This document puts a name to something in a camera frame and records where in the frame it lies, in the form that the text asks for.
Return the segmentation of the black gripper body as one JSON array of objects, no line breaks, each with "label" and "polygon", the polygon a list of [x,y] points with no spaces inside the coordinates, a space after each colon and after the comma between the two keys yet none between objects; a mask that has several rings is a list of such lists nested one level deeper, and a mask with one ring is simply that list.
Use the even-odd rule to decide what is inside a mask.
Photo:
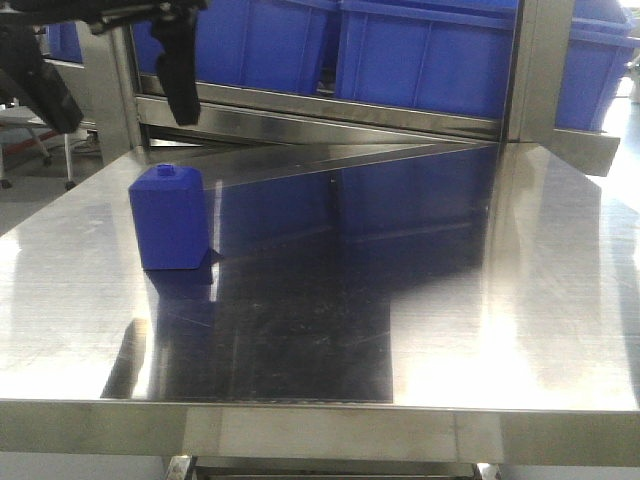
[{"label": "black gripper body", "polygon": [[174,20],[206,10],[200,0],[11,0],[1,2],[2,25],[84,22],[95,34],[144,20]]}]

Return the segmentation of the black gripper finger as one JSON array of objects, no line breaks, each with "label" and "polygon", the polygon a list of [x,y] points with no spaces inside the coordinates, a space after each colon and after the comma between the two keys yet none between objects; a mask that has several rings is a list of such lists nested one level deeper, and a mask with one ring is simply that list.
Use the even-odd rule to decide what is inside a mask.
[{"label": "black gripper finger", "polygon": [[75,132],[84,116],[29,26],[1,26],[1,89],[59,133]]},{"label": "black gripper finger", "polygon": [[197,10],[180,10],[151,23],[151,36],[162,48],[155,61],[157,77],[179,126],[196,125],[200,117],[195,65],[197,19]]}]

